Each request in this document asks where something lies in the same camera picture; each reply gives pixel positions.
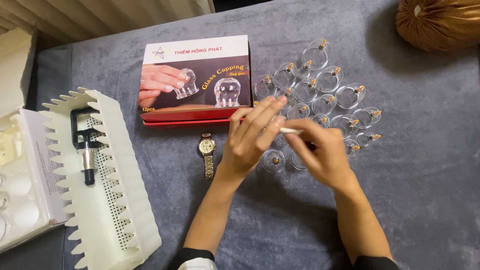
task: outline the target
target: wristwatch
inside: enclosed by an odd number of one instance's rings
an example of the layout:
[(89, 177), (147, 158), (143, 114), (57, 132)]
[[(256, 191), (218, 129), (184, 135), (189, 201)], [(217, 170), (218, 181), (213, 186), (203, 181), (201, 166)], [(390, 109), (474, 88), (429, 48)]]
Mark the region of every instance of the wristwatch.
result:
[(203, 133), (202, 139), (198, 145), (198, 149), (204, 156), (205, 161), (205, 178), (213, 179), (213, 151), (215, 150), (215, 141), (212, 140), (210, 133)]

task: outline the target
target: cupping set box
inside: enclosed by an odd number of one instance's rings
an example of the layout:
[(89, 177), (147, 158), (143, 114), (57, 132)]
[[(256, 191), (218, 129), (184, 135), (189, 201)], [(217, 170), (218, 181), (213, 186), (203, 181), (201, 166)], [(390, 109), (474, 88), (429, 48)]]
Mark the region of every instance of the cupping set box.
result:
[[(187, 78), (166, 92), (172, 70)], [(238, 108), (252, 105), (251, 85), (247, 36), (147, 44), (138, 112), (148, 126), (227, 123)], [(158, 96), (143, 99), (155, 90)]]

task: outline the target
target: forearm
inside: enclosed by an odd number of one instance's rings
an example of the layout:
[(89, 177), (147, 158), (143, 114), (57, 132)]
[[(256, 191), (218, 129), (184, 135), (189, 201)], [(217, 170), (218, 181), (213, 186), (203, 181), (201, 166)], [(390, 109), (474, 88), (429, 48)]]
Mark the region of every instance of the forearm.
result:
[(227, 179), (218, 171), (193, 218), (183, 247), (209, 250), (215, 255), (227, 224), (233, 195), (242, 179)]
[(385, 233), (373, 212), (367, 197), (356, 181), (348, 189), (336, 189), (340, 237), (350, 260), (358, 256), (387, 257), (392, 259)]

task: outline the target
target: perforated white panel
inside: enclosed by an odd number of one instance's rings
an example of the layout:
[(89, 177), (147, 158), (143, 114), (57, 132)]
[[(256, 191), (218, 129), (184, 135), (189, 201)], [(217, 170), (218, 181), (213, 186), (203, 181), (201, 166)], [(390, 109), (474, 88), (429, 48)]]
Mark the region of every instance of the perforated white panel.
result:
[[(93, 128), (94, 125), (98, 125), (98, 124), (101, 124), (101, 122), (99, 122), (97, 119), (90, 118), (87, 120), (88, 128)], [(105, 136), (105, 134), (101, 132), (93, 133), (91, 136), (91, 140), (96, 141), (96, 139), (100, 136)], [(117, 231), (119, 244), (122, 250), (125, 250), (127, 248), (127, 243), (133, 237), (133, 234), (121, 233), (121, 231), (123, 230), (123, 227), (129, 224), (130, 221), (121, 220), (118, 218), (118, 215), (120, 215), (126, 209), (126, 207), (115, 206), (114, 204), (114, 202), (118, 198), (122, 197), (123, 195), (119, 193), (111, 192), (112, 187), (118, 185), (119, 181), (107, 179), (107, 175), (115, 171), (112, 168), (103, 166), (104, 161), (112, 159), (112, 157), (100, 153), (100, 150), (107, 147), (109, 146), (102, 144), (102, 146), (98, 149), (99, 151), (97, 152), (97, 155), (96, 155), (96, 161), (97, 161), (97, 167), (98, 167), (97, 171), (98, 171), (98, 174), (100, 175), (100, 179), (96, 178), (96, 181), (101, 180), (103, 184), (103, 188), (105, 190), (105, 196), (107, 197), (107, 200), (108, 200), (108, 207), (110, 209), (113, 223), (115, 225), (115, 230)]]

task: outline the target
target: gray blanket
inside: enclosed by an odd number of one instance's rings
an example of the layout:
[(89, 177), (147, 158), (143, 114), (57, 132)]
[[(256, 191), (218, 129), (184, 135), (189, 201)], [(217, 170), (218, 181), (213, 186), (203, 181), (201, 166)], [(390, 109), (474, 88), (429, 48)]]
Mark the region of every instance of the gray blanket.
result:
[[(163, 239), (139, 269), (160, 270), (181, 248), (209, 186), (197, 151), (200, 135), (212, 133), (218, 164), (228, 129), (142, 125), (135, 109), (145, 45), (247, 34), (255, 80), (284, 62), (299, 64), (312, 40), (326, 38), (332, 45), (330, 63), (342, 67), (344, 82), (367, 86), (360, 106), (382, 110), (382, 119), (370, 128), (382, 138), (350, 164), (396, 263), (403, 270), (477, 270), (478, 50), (446, 55), (412, 48), (396, 33), (396, 5), (394, 0), (275, 0), (46, 50), (38, 56), (37, 103), (79, 86), (120, 102)], [(81, 257), (70, 254), (76, 244), (65, 240), (65, 269)], [(291, 166), (278, 174), (257, 168), (233, 199), (216, 264), (219, 269), (348, 269), (331, 190)]]

